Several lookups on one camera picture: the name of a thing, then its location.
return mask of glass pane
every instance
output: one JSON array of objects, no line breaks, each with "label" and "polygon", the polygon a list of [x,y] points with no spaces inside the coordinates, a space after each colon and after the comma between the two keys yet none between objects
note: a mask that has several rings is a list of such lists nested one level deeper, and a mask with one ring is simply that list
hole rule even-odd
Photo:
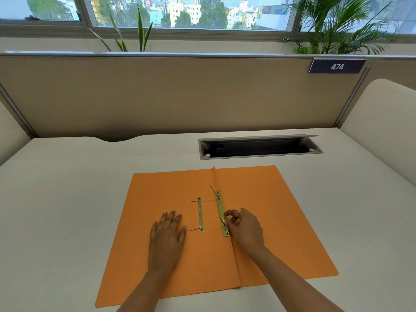
[{"label": "glass pane", "polygon": [[293,0],[91,0],[99,26],[156,28],[291,30],[288,6]]},{"label": "glass pane", "polygon": [[0,19],[80,20],[74,0],[0,0]]},{"label": "glass pane", "polygon": [[[370,0],[368,18],[356,22],[351,32],[362,28],[374,16],[372,23],[390,20],[389,24],[382,28],[383,30],[392,33],[396,31],[398,34],[416,34],[416,0]],[[308,31],[312,27],[311,22],[304,17],[302,31]]]}]

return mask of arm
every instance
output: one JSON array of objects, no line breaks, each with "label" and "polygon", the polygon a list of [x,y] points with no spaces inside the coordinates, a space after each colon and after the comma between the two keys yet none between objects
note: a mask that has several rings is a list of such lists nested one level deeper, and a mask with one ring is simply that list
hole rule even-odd
[{"label": "arm", "polygon": [[287,312],[343,312],[264,245],[263,229],[248,210],[225,212],[227,227],[267,278]]},{"label": "arm", "polygon": [[148,271],[142,281],[117,310],[118,312],[153,312],[168,282],[169,275],[178,263],[184,247],[187,226],[177,235],[182,215],[175,217],[175,211],[168,215],[165,211],[159,221],[155,221],[150,231]]}]

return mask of forearm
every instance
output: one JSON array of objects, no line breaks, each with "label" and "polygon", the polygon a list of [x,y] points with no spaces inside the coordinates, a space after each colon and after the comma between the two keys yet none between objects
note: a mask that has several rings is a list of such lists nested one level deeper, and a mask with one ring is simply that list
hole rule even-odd
[{"label": "forearm", "polygon": [[342,312],[266,247],[252,255],[287,312]]},{"label": "forearm", "polygon": [[147,272],[117,311],[153,312],[168,278],[169,274],[161,271]]}]

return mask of white side divider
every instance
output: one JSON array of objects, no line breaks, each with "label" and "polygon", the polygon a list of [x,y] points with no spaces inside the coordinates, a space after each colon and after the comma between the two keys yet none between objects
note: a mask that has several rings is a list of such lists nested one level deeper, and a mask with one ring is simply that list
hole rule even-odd
[{"label": "white side divider", "polygon": [[416,186],[416,91],[370,83],[341,130]]},{"label": "white side divider", "polygon": [[23,148],[30,138],[0,103],[0,165]]}]

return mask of hand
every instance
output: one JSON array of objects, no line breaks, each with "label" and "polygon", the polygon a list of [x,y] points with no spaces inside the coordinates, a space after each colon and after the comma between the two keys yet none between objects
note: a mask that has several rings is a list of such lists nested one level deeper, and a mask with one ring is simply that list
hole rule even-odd
[{"label": "hand", "polygon": [[169,276],[179,261],[184,247],[187,225],[176,233],[182,214],[175,217],[175,211],[165,211],[159,224],[155,221],[150,232],[148,272],[159,272]]},{"label": "hand", "polygon": [[224,213],[227,217],[227,227],[233,237],[243,247],[244,251],[251,257],[264,246],[263,229],[257,221],[257,217],[247,209],[241,211],[232,209]]}]

